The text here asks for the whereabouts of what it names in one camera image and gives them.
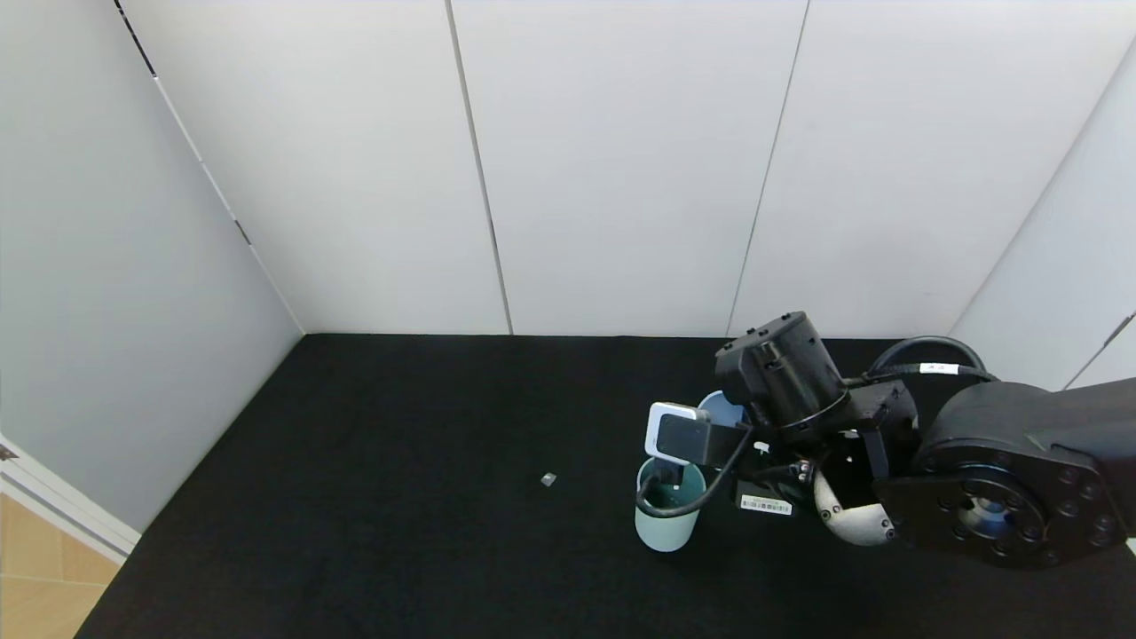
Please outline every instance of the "cup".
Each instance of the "cup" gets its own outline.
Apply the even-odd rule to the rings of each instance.
[[[643,481],[651,475],[654,458],[643,462],[638,474],[635,475],[635,490],[638,491]],[[695,500],[707,490],[707,480],[702,476],[702,471],[691,464],[683,470],[683,483],[676,489],[671,486],[655,484],[645,495],[646,503],[657,508],[670,508],[683,506]],[[652,550],[659,553],[674,553],[691,539],[694,532],[694,523],[699,520],[699,512],[687,513],[679,517],[652,517],[635,507],[635,532],[638,533],[643,543]]]
[[[710,423],[719,426],[735,426],[745,420],[745,408],[730,404],[720,390],[703,397],[699,408],[710,413]]]

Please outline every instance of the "black robot arm segment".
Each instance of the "black robot arm segment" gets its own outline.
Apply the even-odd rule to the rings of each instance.
[[[943,407],[912,472],[875,490],[917,548],[1043,569],[1134,531],[1134,439],[1136,380],[1060,392],[979,384]]]
[[[967,364],[892,364],[917,343],[950,347]],[[740,507],[768,490],[815,507],[852,543],[899,538],[1019,570],[1136,532],[1136,380],[1061,392],[1001,382],[972,349],[936,337],[900,342],[843,377],[804,313],[725,345],[715,374],[749,423],[715,425],[690,409],[688,420],[660,422],[652,455],[724,467]],[[920,426],[902,381],[912,374],[983,383]],[[749,446],[751,435],[767,447]]]

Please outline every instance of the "label sticker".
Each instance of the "label sticker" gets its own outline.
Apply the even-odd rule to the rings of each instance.
[[[936,373],[939,375],[958,375],[959,365],[958,364],[920,364],[920,373]]]
[[[780,499],[770,499],[768,497],[758,497],[757,495],[743,495],[742,496],[742,508],[746,511],[761,511],[762,513],[772,513],[775,515],[792,515],[793,505],[788,501],[782,501]]]

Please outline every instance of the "black carpet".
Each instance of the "black carpet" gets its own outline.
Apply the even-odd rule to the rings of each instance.
[[[78,637],[1136,636],[1125,549],[1003,572],[721,498],[686,548],[648,550],[648,407],[713,390],[721,342],[304,338]],[[885,346],[829,342],[845,374]],[[918,380],[921,418],[958,383]]]

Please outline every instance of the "black cable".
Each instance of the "black cable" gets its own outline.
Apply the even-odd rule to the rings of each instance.
[[[987,373],[985,370],[976,368],[974,366],[963,366],[961,364],[897,364],[895,366],[885,366],[883,368],[875,368],[868,371],[862,376],[854,380],[845,380],[850,387],[874,384],[877,382],[883,382],[887,380],[894,380],[903,375],[968,375],[971,377],[978,377],[984,382],[999,382],[997,377]]]
[[[646,500],[646,491],[650,490],[652,486],[659,483],[659,475],[652,473],[651,476],[646,478],[643,481],[643,484],[640,486],[638,492],[635,493],[635,505],[638,506],[640,511],[643,511],[648,515],[665,520],[670,517],[680,517],[683,515],[688,515],[694,511],[698,511],[702,506],[705,506],[707,503],[710,501],[710,498],[713,497],[715,492],[717,492],[718,488],[721,486],[721,479],[734,471],[734,467],[737,466],[738,460],[742,459],[742,455],[751,445],[751,440],[753,439],[753,426],[750,426],[749,424],[745,425],[747,429],[745,431],[745,437],[742,438],[742,441],[738,442],[737,448],[734,449],[734,454],[730,455],[729,459],[726,460],[726,465],[721,467],[721,472],[718,473],[718,476],[716,476],[713,481],[710,482],[710,486],[707,487],[705,492],[699,495],[696,499],[694,499],[690,504],[685,504],[683,506],[675,506],[674,508],[655,508]]]
[[[918,345],[937,345],[937,346],[950,347],[955,351],[960,352],[963,357],[966,357],[967,360],[970,362],[970,366],[978,368],[979,371],[986,372],[986,364],[983,363],[982,357],[978,357],[978,354],[975,352],[975,349],[970,348],[969,346],[960,342],[954,338],[946,338],[943,335],[920,335],[918,338],[910,338],[901,342],[896,342],[891,347],[888,347],[887,350],[882,352],[879,357],[877,357],[876,360],[872,362],[871,367],[868,368],[868,372],[874,373],[877,370],[883,368],[888,364],[888,362],[894,359],[896,355],[907,350],[908,348],[911,348],[912,346],[918,346]]]

